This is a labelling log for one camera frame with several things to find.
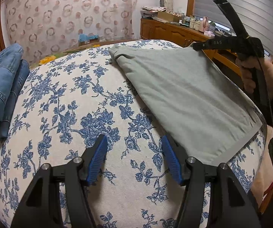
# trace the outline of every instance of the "wooden dresser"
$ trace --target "wooden dresser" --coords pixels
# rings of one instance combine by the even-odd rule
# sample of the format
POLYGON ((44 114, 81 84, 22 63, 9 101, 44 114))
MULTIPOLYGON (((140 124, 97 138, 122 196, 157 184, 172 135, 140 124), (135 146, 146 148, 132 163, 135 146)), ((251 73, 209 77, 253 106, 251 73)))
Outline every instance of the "wooden dresser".
MULTIPOLYGON (((141 19, 141 39, 163 39, 181 47, 187 47, 192 42, 203 42, 210 39, 202 32, 185 26, 176 26, 150 19, 141 19)), ((221 62, 236 74, 241 76, 239 67, 235 64, 236 54, 227 50, 204 50, 205 54, 217 64, 221 62)))

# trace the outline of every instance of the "patterned curtain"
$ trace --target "patterned curtain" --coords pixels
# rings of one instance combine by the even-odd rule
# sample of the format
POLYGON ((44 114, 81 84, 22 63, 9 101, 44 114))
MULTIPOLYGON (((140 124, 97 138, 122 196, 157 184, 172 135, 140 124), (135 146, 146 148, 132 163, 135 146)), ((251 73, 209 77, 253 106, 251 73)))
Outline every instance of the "patterned curtain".
POLYGON ((10 42, 23 58, 38 62, 78 45, 79 34, 101 39, 132 39, 137 0, 4 0, 10 42))

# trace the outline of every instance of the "bed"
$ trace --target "bed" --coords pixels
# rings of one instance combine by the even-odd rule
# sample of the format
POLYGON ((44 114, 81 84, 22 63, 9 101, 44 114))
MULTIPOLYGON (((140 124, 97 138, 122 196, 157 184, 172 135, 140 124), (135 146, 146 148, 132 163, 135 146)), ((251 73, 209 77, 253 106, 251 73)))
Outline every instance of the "bed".
MULTIPOLYGON (((135 48, 179 47, 164 40, 120 43, 135 48)), ((18 98, 8 138, 0 142, 0 220, 10 227, 38 168, 67 163, 108 139, 97 181, 85 189, 96 224, 103 227, 170 228, 184 193, 161 151, 163 130, 108 49, 91 48, 31 70, 18 98)), ((228 162, 246 192, 260 166, 266 123, 228 162)), ((210 185, 205 185, 201 226, 206 227, 210 185)), ((60 186, 63 224, 71 227, 60 186)))

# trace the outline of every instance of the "window blind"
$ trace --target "window blind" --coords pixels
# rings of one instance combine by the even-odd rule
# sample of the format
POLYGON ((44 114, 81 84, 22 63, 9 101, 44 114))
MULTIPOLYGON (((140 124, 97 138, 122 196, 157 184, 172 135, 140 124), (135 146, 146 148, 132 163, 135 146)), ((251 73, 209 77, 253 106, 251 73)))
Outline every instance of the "window blind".
MULTIPOLYGON (((227 0, 237 12, 248 34, 259 38, 266 51, 273 54, 273 0, 227 0)), ((194 15, 232 29, 213 0, 195 0, 194 15)))

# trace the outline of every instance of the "gray towel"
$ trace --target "gray towel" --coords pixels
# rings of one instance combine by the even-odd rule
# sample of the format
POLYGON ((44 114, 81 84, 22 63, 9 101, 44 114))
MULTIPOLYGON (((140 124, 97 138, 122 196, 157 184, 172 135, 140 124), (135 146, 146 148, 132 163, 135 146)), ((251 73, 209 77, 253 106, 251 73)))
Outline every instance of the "gray towel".
POLYGON ((116 45, 109 52, 163 128, 204 164, 230 160, 262 125, 203 51, 116 45))

